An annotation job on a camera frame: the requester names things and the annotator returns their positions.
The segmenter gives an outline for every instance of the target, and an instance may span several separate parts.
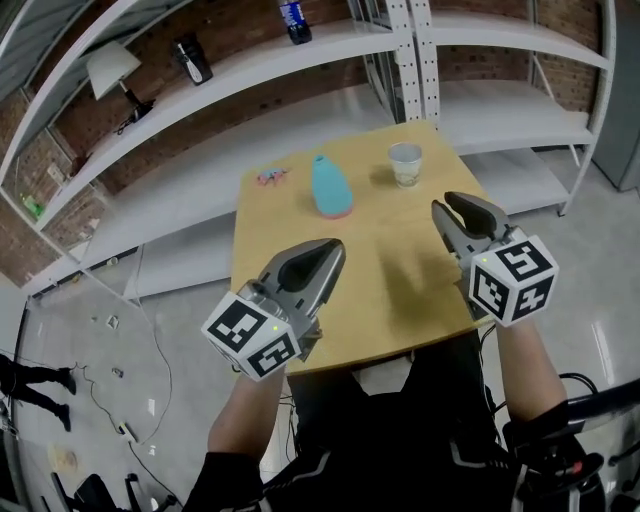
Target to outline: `shelf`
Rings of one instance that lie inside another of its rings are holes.
[[[234,229],[235,215],[225,215],[146,245],[140,272],[134,265],[124,297],[146,297],[231,277]]]
[[[0,42],[0,101],[25,84],[93,0],[27,0]]]
[[[577,60],[603,69],[602,55],[562,34],[527,20],[459,11],[433,11],[433,41],[438,46],[499,46]]]
[[[24,150],[87,77],[91,52],[108,41],[128,44],[155,23],[192,0],[117,0],[76,41],[53,68],[31,101],[0,166],[0,183]],[[39,0],[49,5],[50,0]]]
[[[507,215],[565,202],[569,193],[531,149],[462,157],[489,198]]]
[[[94,149],[78,175],[54,196],[37,227],[49,221],[91,180],[129,151],[194,112],[273,78],[323,63],[398,47],[396,35],[368,23],[339,21],[313,28],[313,41],[296,46],[285,35],[238,53],[212,67],[213,79],[194,87],[187,79],[158,98],[155,108],[124,134],[111,134]]]
[[[83,242],[69,251],[78,260],[81,260],[89,246],[89,242]],[[75,274],[80,266],[66,257],[58,258],[42,272],[36,274],[22,287],[27,295],[35,295],[49,286],[55,285],[65,277]]]
[[[459,155],[593,142],[582,116],[507,80],[442,82],[439,128]]]
[[[245,171],[296,151],[393,124],[368,85],[288,105],[178,155],[123,190],[82,260],[95,265],[143,243],[236,210]]]

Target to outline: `white cube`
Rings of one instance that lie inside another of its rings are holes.
[[[507,327],[549,304],[558,264],[537,236],[473,257],[469,298]]]
[[[229,362],[253,380],[263,379],[301,352],[288,323],[231,292],[201,330]]]

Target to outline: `white lampshade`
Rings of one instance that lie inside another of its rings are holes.
[[[102,98],[118,85],[120,80],[133,73],[140,64],[138,59],[115,41],[96,50],[87,62],[87,71],[96,99]]]

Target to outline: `black clothing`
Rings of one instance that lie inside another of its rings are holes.
[[[258,461],[209,453],[185,512],[509,510],[519,466],[500,448],[476,333],[416,351],[400,393],[348,370],[290,377],[300,456],[268,484]]]
[[[27,386],[27,384],[39,384],[41,382],[57,382],[67,386],[69,370],[66,368],[52,370],[40,366],[23,366],[0,354],[0,391],[14,400],[42,407],[60,418],[61,415],[64,415],[62,405],[55,403],[48,396]]]

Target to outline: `plastic cup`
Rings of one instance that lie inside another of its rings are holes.
[[[413,187],[420,179],[422,148],[417,144],[399,142],[389,148],[396,184],[400,188]]]

